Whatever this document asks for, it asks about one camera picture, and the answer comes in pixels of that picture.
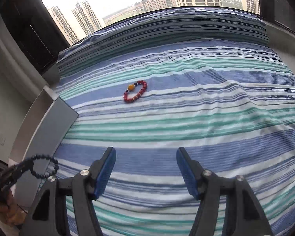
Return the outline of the left hand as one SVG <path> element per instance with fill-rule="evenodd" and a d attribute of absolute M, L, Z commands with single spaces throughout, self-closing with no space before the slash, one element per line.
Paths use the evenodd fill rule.
<path fill-rule="evenodd" d="M 19 226 L 25 221 L 27 213 L 20 208 L 9 190 L 5 201 L 0 202 L 0 220 L 9 226 Z"/>

